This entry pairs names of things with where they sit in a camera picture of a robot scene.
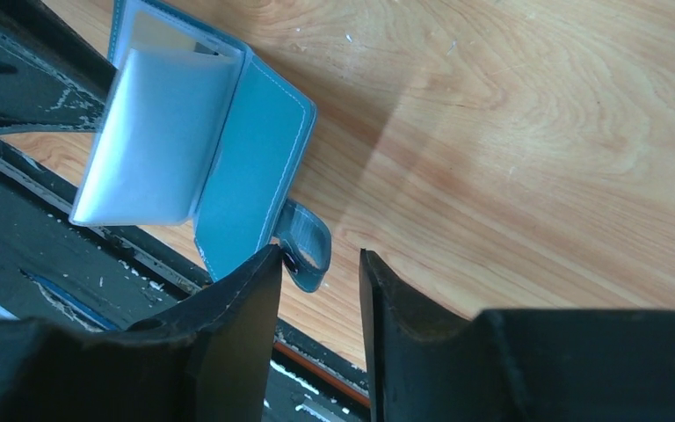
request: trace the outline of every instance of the stitched edge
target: stitched edge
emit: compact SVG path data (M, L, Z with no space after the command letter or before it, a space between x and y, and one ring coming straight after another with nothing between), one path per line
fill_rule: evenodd
M267 215L265 216L265 224L263 224L262 229L260 230L260 236L258 238L258 243L255 245L255 251L258 251L259 245L263 242L263 237L265 236L265 227L267 227L267 221L270 220L272 216L272 208L275 205L275 199L278 198L279 193L281 193L281 190L283 188L283 180L286 177L286 172L288 171L288 168L291 165L291 161L294 158L294 152L296 151L296 144L298 143L297 141L299 140L299 136L301 136L301 132L304 129L304 121L307 119L307 109L304 107L304 104L302 104L291 92L286 91L286 88L283 87L283 85L279 84L276 82L275 79L273 79L270 75L265 73L265 71L258 66L257 61L252 61L252 66L255 67L255 69L259 70L260 73L262 73L265 77L271 80L274 84L276 84L281 91L285 92L288 97L291 97L291 99L299 105L301 108L301 123L299 124L299 130L296 133L296 136L294 138L294 144L291 146L291 152L288 154L288 159L286 161L286 165L283 167L283 172L280 173L280 180L278 181L278 188L275 191L275 194L273 195L272 199L270 200L270 206L268 207ZM303 142L301 145L301 152L307 148L307 143Z

